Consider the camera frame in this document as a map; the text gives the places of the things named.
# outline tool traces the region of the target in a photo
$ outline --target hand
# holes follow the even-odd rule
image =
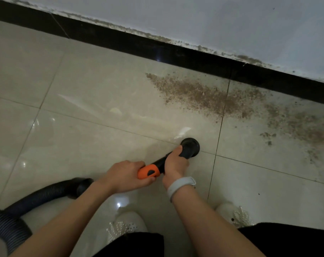
[[[138,170],[144,166],[144,161],[130,162],[125,160],[115,163],[96,183],[100,187],[109,190],[111,194],[123,193],[149,186],[156,180],[155,177],[149,177],[143,180],[139,180],[137,177]]]
[[[164,177],[162,183],[165,189],[168,189],[173,182],[185,175],[186,169],[189,166],[188,159],[179,157],[182,152],[182,146],[178,146],[171,154],[168,155],[164,164]]]

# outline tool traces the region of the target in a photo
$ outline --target pants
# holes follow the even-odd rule
[[[276,223],[259,223],[240,228],[267,257],[324,256],[324,230]],[[164,256],[163,236],[155,233],[125,234],[100,250],[94,257]]]

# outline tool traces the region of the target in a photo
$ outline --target gray wristband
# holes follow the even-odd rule
[[[197,183],[195,182],[194,178],[192,177],[182,177],[179,178],[178,180],[175,180],[173,184],[170,185],[170,187],[167,190],[167,194],[169,197],[170,202],[172,202],[172,196],[173,194],[180,188],[185,185],[192,185],[195,188],[195,185]]]

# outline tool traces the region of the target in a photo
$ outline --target white wall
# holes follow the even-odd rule
[[[23,1],[324,82],[324,0]]]

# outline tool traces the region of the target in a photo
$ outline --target orange handle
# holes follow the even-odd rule
[[[148,166],[145,166],[138,171],[138,178],[140,180],[145,179],[147,177],[159,177],[159,176],[160,176],[160,171],[155,164],[150,164]]]

